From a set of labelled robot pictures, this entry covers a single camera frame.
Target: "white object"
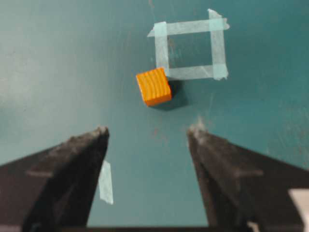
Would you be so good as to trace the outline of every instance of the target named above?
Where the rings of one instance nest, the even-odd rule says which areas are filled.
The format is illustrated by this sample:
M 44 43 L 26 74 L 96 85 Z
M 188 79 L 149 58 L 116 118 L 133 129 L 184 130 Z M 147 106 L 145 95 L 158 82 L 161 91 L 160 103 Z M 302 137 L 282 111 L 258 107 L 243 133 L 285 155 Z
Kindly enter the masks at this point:
M 309 232 L 309 189 L 290 189 L 289 194 L 303 219 L 304 232 Z

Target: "orange wooden block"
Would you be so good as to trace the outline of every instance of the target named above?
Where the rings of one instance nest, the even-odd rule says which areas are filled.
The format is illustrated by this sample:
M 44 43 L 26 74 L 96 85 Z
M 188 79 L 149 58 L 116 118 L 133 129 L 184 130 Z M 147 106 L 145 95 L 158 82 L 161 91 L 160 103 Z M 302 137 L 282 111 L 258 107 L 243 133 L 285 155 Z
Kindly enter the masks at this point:
M 163 68 L 137 74 L 136 79 L 146 105 L 157 105 L 172 99 L 169 83 Z

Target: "scratch on surface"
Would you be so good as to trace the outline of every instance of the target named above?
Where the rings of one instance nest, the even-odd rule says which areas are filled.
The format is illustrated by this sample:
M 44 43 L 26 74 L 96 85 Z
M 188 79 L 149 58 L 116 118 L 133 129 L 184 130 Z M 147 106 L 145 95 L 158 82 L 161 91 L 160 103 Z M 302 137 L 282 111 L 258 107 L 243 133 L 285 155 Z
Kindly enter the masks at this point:
M 148 0 L 148 4 L 150 5 L 151 8 L 155 7 L 153 0 Z
M 211 115 L 211 108 L 212 108 L 213 96 L 214 96 L 214 93 L 211 93 L 211 99 L 210 99 L 210 104 L 209 104 L 209 109 L 208 109 L 208 116 Z

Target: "masking tape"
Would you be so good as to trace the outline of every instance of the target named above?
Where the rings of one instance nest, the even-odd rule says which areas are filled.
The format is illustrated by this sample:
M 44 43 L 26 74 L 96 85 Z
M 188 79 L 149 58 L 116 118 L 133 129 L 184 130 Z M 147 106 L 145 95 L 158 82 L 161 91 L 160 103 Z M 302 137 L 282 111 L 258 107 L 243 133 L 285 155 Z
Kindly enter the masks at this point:
M 154 36 L 156 67 L 164 68 L 169 80 L 190 80 L 200 78 L 214 78 L 221 80 L 227 78 L 228 71 L 225 61 L 225 44 L 223 30 L 229 29 L 227 19 L 222 18 L 216 11 L 208 9 L 209 20 L 198 20 L 190 22 L 155 23 L 154 29 L 148 37 Z M 168 35 L 179 35 L 188 33 L 210 32 L 212 65 L 169 68 Z
M 113 204 L 111 164 L 107 161 L 103 161 L 100 176 L 98 178 L 98 185 L 100 198 L 108 204 Z
M 165 75 L 169 76 L 169 47 L 166 22 L 154 25 L 155 60 L 158 68 L 164 68 Z
M 227 30 L 229 25 L 226 23 L 227 19 L 212 19 L 212 20 L 198 20 L 189 22 L 179 22 L 179 23 L 168 23 L 167 24 L 167 35 L 181 35 L 190 33 L 201 33 L 212 30 Z M 152 29 L 147 37 L 154 37 L 154 29 Z

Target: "green table surface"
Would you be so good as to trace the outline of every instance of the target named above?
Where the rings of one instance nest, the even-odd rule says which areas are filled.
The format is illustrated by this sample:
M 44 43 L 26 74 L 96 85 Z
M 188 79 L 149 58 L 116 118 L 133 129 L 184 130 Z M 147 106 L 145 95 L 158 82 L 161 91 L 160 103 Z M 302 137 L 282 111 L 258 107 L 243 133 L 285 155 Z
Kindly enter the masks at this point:
M 227 80 L 171 82 L 149 108 L 135 75 L 155 68 L 154 23 L 228 19 Z M 170 36 L 172 67 L 211 63 L 207 33 Z M 95 194 L 89 226 L 201 226 L 186 141 L 211 133 L 309 167 L 307 0 L 0 1 L 0 163 L 108 126 L 114 204 Z

